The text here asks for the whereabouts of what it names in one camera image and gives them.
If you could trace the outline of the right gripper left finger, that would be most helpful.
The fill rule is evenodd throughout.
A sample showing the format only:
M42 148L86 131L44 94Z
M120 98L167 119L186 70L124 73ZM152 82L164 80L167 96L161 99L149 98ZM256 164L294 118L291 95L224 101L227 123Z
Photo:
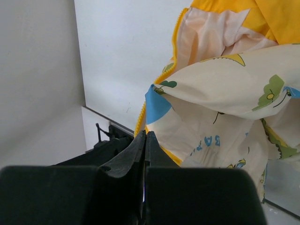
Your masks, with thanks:
M7 166L0 172L3 225L138 225L146 133L102 165Z

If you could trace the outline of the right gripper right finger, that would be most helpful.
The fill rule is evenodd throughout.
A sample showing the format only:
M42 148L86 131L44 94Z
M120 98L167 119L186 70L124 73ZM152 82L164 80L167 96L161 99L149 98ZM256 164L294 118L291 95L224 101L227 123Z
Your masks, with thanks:
M241 169L181 168L146 139L145 219L148 225L264 225L255 185Z

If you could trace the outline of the yellow and cream baby jacket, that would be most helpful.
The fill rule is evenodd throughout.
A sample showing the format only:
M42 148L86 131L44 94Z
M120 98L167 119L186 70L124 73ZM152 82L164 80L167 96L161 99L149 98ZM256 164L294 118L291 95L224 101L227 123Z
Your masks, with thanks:
M300 3L194 0L135 132L179 166L237 168L264 201L267 163L300 166Z

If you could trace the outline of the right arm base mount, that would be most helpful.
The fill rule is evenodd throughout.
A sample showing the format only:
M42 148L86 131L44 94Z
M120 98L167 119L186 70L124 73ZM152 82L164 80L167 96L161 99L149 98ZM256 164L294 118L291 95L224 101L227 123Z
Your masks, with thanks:
M85 152L89 163L102 165L121 153L133 141L133 136L120 128L109 125L109 131L104 131L96 123L98 142Z

